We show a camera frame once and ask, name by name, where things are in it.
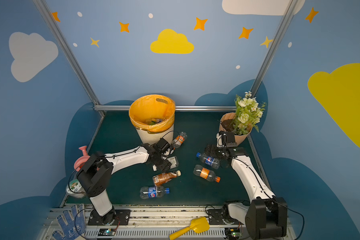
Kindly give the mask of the green white label bottle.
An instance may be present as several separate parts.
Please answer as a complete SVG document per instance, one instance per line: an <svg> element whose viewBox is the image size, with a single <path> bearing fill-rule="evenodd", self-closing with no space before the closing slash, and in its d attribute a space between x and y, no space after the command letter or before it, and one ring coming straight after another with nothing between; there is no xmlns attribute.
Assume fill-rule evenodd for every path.
<svg viewBox="0 0 360 240"><path fill-rule="evenodd" d="M178 161L178 158L176 156L166 158L166 160L168 160L171 163L170 170L175 169L175 168L177 168L179 166L179 161Z"/></svg>

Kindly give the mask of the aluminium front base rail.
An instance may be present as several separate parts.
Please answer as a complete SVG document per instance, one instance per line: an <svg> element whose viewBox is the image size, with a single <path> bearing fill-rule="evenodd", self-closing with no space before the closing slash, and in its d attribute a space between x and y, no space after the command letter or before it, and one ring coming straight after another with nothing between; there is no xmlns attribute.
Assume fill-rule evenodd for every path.
<svg viewBox="0 0 360 240"><path fill-rule="evenodd" d="M207 209L222 206L146 206L116 205L115 209L131 210L126 226L89 226L92 205L85 205L85 240L168 240L169 236L191 224L192 219L206 217ZM181 240L249 240L245 224L210 225L210 229L197 234L189 231Z"/></svg>

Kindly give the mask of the green soda bottle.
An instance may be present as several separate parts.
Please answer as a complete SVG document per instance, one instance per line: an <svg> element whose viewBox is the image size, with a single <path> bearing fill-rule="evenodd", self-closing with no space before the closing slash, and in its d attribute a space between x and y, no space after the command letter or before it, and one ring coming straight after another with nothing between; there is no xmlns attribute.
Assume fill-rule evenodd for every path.
<svg viewBox="0 0 360 240"><path fill-rule="evenodd" d="M161 122L163 122L162 119L147 119L146 120L146 124L149 126L153 126L153 125L159 124Z"/></svg>

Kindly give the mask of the yellow toy shovel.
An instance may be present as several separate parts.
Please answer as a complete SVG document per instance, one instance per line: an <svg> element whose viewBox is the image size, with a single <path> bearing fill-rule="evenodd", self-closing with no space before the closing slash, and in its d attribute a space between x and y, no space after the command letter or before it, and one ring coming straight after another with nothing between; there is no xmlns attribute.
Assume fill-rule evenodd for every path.
<svg viewBox="0 0 360 240"><path fill-rule="evenodd" d="M206 217L200 217L200 218L196 218L196 219L192 219L191 220L191 224L184 228L181 229L173 234L171 234L169 236L170 240L175 240L177 238L179 238L180 236L184 235L185 233L189 232L189 231L194 231L197 234L203 233L205 231L208 231L210 229L210 225L209 222L207 220Z"/></svg>

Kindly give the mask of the left aluminium frame post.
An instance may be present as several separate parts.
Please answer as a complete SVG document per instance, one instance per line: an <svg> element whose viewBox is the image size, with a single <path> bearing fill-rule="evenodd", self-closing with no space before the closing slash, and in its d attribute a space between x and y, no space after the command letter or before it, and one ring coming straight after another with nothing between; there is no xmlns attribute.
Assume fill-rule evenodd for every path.
<svg viewBox="0 0 360 240"><path fill-rule="evenodd" d="M70 63L72 69L74 70L75 74L77 75L80 83L84 87L87 95L91 99L94 107L100 106L101 103L96 96L89 80L87 79L84 71L82 70L79 62L77 61L76 57L74 56L71 47L69 46L68 41L66 40L64 34L62 33L57 21L54 19L52 12L46 1L41 0L33 0L33 3L37 7L38 11L42 15L44 21L46 22L47 26L49 27L50 31L52 32L53 36L55 37L56 41L58 42L60 48L62 49L64 55L66 56L68 62Z"/></svg>

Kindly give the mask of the orange band bottle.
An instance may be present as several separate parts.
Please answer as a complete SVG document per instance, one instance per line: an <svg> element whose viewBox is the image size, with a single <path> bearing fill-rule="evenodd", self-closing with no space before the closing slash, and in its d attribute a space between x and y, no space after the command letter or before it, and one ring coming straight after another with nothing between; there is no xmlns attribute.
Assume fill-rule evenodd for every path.
<svg viewBox="0 0 360 240"><path fill-rule="evenodd" d="M219 183L221 178L216 175L212 170L202 167L201 165L195 165L193 170L194 175L201 177L209 182Z"/></svg>

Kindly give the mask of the aluminium frame post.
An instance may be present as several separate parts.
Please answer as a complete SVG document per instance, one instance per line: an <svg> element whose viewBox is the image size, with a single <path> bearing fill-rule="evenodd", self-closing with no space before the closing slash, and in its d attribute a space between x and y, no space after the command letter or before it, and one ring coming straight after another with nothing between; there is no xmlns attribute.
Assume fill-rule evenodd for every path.
<svg viewBox="0 0 360 240"><path fill-rule="evenodd" d="M271 45L269 46L267 53L265 55L265 58L262 62L262 65L260 67L260 70L255 78L255 81L251 87L251 92L253 96L256 95L258 92L258 89L260 88L260 85L268 71L268 68L270 67L272 60L278 50L278 47L280 43L283 40L283 37L285 33L287 32L287 29L294 17L295 9L297 9L299 1L298 0L292 0L287 5L286 11L280 21L280 24L275 32L274 39L271 42Z"/></svg>
<svg viewBox="0 0 360 240"><path fill-rule="evenodd" d="M87 95L91 99L94 107L100 106L101 103L96 96L89 80L87 79L84 71L82 70L79 62L77 61L76 57L74 56L71 47L69 46L68 41L66 40L64 34L62 33L57 21L54 19L52 12L46 1L41 0L33 0L33 3L37 7L38 11L42 15L44 21L46 22L47 26L49 27L50 31L52 32L53 36L55 37L56 41L58 42L60 48L62 49L64 55L66 56L68 62L70 63L72 69L74 70L75 74L77 75L80 83L84 87Z"/></svg>

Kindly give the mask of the pink ribbed flower pot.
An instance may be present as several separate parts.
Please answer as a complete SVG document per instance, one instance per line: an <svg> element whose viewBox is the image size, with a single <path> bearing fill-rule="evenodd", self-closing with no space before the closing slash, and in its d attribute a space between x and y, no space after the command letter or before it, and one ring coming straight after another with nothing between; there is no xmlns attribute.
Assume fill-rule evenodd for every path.
<svg viewBox="0 0 360 240"><path fill-rule="evenodd" d="M234 130L234 118L236 117L235 113L226 113L224 114L219 123L219 131L231 132L235 134L235 140L238 145L240 145L251 133L253 126L249 124L247 127L244 127L245 134L239 135L239 130Z"/></svg>

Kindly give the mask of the artificial white flower plant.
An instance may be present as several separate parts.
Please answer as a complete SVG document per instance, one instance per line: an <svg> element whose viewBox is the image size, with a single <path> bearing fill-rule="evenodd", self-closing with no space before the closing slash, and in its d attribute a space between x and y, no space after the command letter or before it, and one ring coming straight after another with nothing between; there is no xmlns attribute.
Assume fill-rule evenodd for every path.
<svg viewBox="0 0 360 240"><path fill-rule="evenodd" d="M235 135L243 136L249 134L252 129L260 131L258 124L266 109L267 103L258 103L252 92L245 92L244 97L236 96L236 111L231 123Z"/></svg>

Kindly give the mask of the orange bin liner bag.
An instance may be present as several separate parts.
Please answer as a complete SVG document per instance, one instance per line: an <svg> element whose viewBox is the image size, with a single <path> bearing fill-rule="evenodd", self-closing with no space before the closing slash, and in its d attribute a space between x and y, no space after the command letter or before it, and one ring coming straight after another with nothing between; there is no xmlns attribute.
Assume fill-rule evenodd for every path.
<svg viewBox="0 0 360 240"><path fill-rule="evenodd" d="M134 101L129 109L129 117L134 125L151 133L169 129L175 122L176 104L171 98L162 95L146 95ZM149 126L147 119L162 119L163 122Z"/></svg>

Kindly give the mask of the pepsi bottle near right arm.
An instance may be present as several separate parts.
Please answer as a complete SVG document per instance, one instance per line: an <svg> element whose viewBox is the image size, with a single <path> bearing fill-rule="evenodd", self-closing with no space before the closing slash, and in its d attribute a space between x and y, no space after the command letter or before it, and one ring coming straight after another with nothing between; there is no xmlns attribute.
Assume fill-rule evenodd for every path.
<svg viewBox="0 0 360 240"><path fill-rule="evenodd" d="M205 153L197 153L196 157L199 158L202 163L212 167L215 170L220 167L220 160L217 158L211 157Z"/></svg>

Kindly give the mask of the blue white knit glove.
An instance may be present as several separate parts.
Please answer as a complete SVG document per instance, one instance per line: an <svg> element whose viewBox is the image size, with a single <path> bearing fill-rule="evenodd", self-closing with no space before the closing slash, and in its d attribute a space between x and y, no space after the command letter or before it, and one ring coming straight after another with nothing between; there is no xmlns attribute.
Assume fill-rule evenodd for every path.
<svg viewBox="0 0 360 240"><path fill-rule="evenodd" d="M57 217L61 231L54 231L53 240L85 240L84 235L87 229L85 218L85 205L73 205L71 210L63 211Z"/></svg>

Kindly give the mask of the aluminium back frame rail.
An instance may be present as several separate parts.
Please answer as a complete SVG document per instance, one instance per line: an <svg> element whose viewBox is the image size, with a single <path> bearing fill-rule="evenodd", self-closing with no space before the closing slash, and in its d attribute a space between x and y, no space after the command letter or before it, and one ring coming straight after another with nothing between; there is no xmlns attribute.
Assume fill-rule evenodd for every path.
<svg viewBox="0 0 360 240"><path fill-rule="evenodd" d="M130 106L127 105L95 105L95 111L128 111ZM235 106L176 106L178 112L233 112Z"/></svg>

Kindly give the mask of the brown tea bottle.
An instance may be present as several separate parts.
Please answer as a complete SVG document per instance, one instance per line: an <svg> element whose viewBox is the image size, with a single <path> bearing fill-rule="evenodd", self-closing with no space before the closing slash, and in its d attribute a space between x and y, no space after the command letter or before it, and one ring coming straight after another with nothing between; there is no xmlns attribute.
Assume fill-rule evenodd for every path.
<svg viewBox="0 0 360 240"><path fill-rule="evenodd" d="M162 173L153 176L153 183L155 186L161 186L179 176L181 176L181 171Z"/></svg>

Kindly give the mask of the white green paper cup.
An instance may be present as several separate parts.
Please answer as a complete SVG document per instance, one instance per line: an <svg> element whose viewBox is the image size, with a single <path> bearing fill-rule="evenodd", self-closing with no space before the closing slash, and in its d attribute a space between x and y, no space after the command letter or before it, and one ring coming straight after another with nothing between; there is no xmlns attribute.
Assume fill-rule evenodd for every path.
<svg viewBox="0 0 360 240"><path fill-rule="evenodd" d="M66 193L69 196L77 199L82 199L87 195L84 188L77 179L74 179L69 182L69 184L66 187Z"/></svg>

